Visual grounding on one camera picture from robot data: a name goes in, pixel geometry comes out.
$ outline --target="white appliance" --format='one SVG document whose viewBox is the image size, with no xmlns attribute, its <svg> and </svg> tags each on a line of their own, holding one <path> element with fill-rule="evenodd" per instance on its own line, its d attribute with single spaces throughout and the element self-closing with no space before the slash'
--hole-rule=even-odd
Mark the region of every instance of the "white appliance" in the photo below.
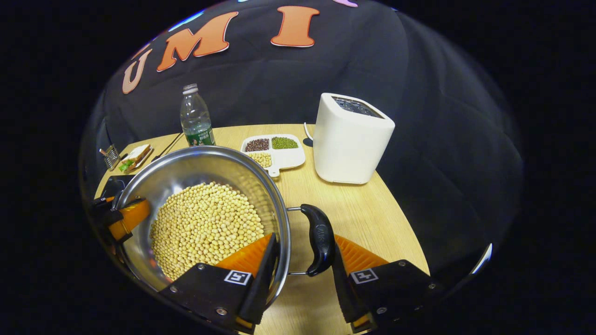
<svg viewBox="0 0 596 335">
<path fill-rule="evenodd" d="M 312 138 L 317 174 L 328 182 L 367 183 L 394 128 L 393 120 L 366 101 L 321 94 Z"/>
</svg>

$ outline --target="bread slice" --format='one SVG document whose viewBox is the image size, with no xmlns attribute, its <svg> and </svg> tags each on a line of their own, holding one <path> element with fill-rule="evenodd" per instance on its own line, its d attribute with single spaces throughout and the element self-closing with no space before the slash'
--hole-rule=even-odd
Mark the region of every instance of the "bread slice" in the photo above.
<svg viewBox="0 0 596 335">
<path fill-rule="evenodd" d="M 147 153 L 149 153 L 150 150 L 151 146 L 149 144 L 141 145 L 139 147 L 134 148 L 126 158 L 127 160 L 131 160 L 134 162 L 128 167 L 128 170 L 136 168 L 137 164 L 140 163 L 141 160 L 143 160 L 143 158 L 145 158 L 145 155 L 147 155 Z"/>
</svg>

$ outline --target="black cable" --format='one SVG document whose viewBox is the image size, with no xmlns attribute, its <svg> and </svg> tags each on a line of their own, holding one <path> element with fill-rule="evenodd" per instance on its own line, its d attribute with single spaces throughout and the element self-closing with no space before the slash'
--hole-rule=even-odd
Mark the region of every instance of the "black cable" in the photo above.
<svg viewBox="0 0 596 335">
<path fill-rule="evenodd" d="M 176 143 L 176 141 L 178 140 L 178 138 L 180 137 L 180 135 L 184 134 L 183 132 L 181 132 L 180 134 L 178 134 L 178 136 L 176 136 L 176 138 L 174 138 L 174 140 L 167 145 L 167 147 L 162 151 L 162 153 L 160 153 L 159 155 L 153 157 L 153 159 L 151 160 L 152 162 L 155 161 L 156 159 L 158 159 L 159 157 L 161 157 L 163 155 L 164 152 L 166 152 L 166 150 L 174 143 Z"/>
</svg>

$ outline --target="pot rim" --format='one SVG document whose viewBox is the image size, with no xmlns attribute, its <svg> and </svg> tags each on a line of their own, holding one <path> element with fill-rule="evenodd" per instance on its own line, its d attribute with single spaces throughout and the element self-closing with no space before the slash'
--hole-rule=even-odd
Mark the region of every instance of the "pot rim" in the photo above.
<svg viewBox="0 0 596 335">
<path fill-rule="evenodd" d="M 269 294 L 267 297 L 267 303 L 265 309 L 269 308 L 271 304 L 280 295 L 281 290 L 284 286 L 285 279 L 287 278 L 288 270 L 290 267 L 290 250 L 291 250 L 291 238 L 290 238 L 290 221 L 288 213 L 284 204 L 284 200 L 281 197 L 281 193 L 273 179 L 269 176 L 266 170 L 264 170 L 258 163 L 251 159 L 248 155 L 241 153 L 238 150 L 234 150 L 227 147 L 219 147 L 215 145 L 201 145 L 199 147 L 188 147 L 164 155 L 162 158 L 151 162 L 138 174 L 136 174 L 130 183 L 122 191 L 121 196 L 118 199 L 116 205 L 117 209 L 122 208 L 126 203 L 133 200 L 135 187 L 145 178 L 151 176 L 151 174 L 164 166 L 168 165 L 176 159 L 181 157 L 188 157 L 193 155 L 216 155 L 224 156 L 227 159 L 231 159 L 238 164 L 244 165 L 250 172 L 252 172 L 259 181 L 263 184 L 269 195 L 271 196 L 274 209 L 275 221 L 279 225 L 279 241 L 280 241 L 280 255 L 278 258 L 277 265 L 275 267 L 275 275 L 273 281 L 269 287 Z M 126 253 L 126 247 L 120 246 L 122 249 L 122 255 L 126 266 L 133 272 L 133 274 L 139 279 L 140 282 L 150 287 L 154 291 L 158 291 L 155 287 L 149 284 L 142 276 L 139 276 L 135 271 L 133 262 L 128 258 Z"/>
</svg>

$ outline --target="pile of soybeans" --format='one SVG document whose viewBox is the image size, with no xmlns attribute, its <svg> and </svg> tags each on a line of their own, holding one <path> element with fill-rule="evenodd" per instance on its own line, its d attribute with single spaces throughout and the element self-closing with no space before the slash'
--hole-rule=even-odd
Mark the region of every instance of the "pile of soybeans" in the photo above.
<svg viewBox="0 0 596 335">
<path fill-rule="evenodd" d="M 216 265 L 264 236 L 248 198 L 211 182 L 170 196 L 151 225 L 151 248 L 165 275 L 176 280 L 196 263 Z"/>
</svg>

